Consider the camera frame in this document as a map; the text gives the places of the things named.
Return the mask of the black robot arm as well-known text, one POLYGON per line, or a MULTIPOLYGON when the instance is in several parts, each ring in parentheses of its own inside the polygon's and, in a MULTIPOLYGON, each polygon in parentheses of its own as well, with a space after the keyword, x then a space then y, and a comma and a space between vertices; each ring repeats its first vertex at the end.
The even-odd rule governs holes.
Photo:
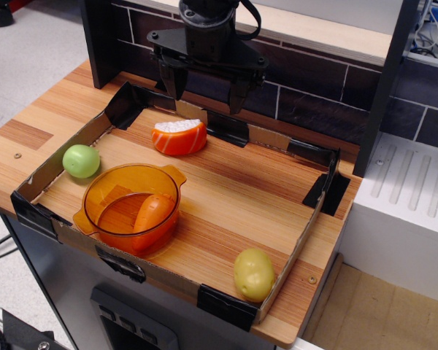
POLYGON ((251 1, 180 1, 183 29, 151 31, 153 46, 167 93, 180 100, 188 73, 206 74, 230 82, 228 106, 231 114, 242 110, 250 91, 264 83, 269 60, 246 42, 261 31, 261 16, 251 1), (236 30, 236 10, 242 4, 255 18, 256 29, 249 34, 236 30))

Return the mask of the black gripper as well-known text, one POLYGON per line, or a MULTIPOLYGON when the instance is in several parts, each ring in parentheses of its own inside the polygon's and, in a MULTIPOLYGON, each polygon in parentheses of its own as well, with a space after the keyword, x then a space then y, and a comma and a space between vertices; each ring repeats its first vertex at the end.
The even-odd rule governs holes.
POLYGON ((183 28, 154 30, 147 35, 153 46, 167 93, 179 101, 185 91, 188 73, 200 72, 228 80, 230 114, 242 110, 248 93, 264 83, 269 62, 245 44, 261 31, 258 10, 250 10, 256 29, 249 34, 236 30, 234 9, 181 9, 183 28))

